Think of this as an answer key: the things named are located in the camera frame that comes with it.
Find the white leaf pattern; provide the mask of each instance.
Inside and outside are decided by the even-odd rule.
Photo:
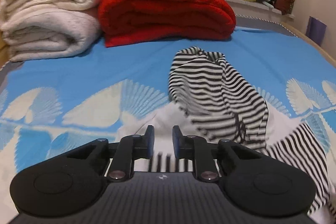
[[[36,88],[18,96],[9,104],[1,118],[14,121],[21,120],[29,111],[29,108],[40,91],[41,88]]]
[[[53,140],[46,159],[58,156],[78,146],[92,142],[97,138],[107,138],[109,142],[113,142],[114,136],[92,136],[77,133],[63,133]]]
[[[336,105],[336,85],[329,81],[322,81],[322,87],[329,100],[333,105]]]
[[[299,87],[302,89],[303,93],[307,96],[307,98],[312,102],[313,106],[317,108],[326,108],[330,107],[330,102],[316,89],[308,85],[307,83],[300,82],[296,80]]]
[[[6,89],[4,89],[0,94],[0,112],[3,110],[3,107],[7,99],[7,95],[8,95],[8,91]]]
[[[0,151],[5,148],[7,143],[14,136],[15,125],[0,123]]]
[[[104,128],[113,125],[120,116],[122,82],[91,95],[63,116],[63,124]]]
[[[67,112],[63,124],[104,128],[118,120],[130,123],[167,103],[164,93],[127,79],[97,92]]]
[[[153,110],[168,103],[168,97],[154,88],[123,81],[120,109],[123,124],[140,120]]]
[[[260,87],[256,88],[254,85],[253,88],[261,95],[262,98],[264,98],[265,101],[269,102],[272,106],[274,106],[279,112],[282,114],[285,114],[286,116],[290,117],[291,114],[288,112],[288,109],[280,102],[277,98],[275,98],[273,95],[269,92],[266,92],[266,90],[262,90]]]
[[[308,123],[314,135],[322,144],[324,151],[328,153],[330,149],[330,140],[321,117],[318,114],[312,113],[302,120]]]
[[[62,114],[61,104],[54,88],[41,88],[26,114],[25,122],[30,124],[50,124]]]
[[[314,107],[320,109],[330,106],[330,102],[316,89],[294,78],[288,80],[286,94],[298,115]]]

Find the blue bedsheet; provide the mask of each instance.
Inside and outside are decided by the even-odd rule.
[[[305,119],[328,152],[336,132],[335,68],[299,38],[245,28],[225,42],[105,48],[101,39],[77,57],[27,61],[8,75],[0,95],[0,150],[18,134],[19,171],[98,137],[113,141],[124,123],[168,103],[171,62],[191,46],[224,53],[279,111]]]

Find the bed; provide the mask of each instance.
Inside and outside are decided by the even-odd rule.
[[[336,181],[336,62],[286,24],[237,15],[227,41],[169,38],[105,48],[100,38],[72,58],[6,61],[0,51],[0,223],[16,215],[9,195],[20,170],[118,130],[167,105],[176,52],[197,46],[228,62],[283,115],[306,121]],[[330,223],[326,210],[319,223]]]

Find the metal screw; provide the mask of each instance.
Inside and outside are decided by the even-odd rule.
[[[126,176],[125,172],[120,170],[114,170],[109,173],[110,178],[112,179],[122,179]]]
[[[218,177],[218,174],[211,172],[211,171],[204,171],[201,173],[201,177],[205,180],[214,180]]]

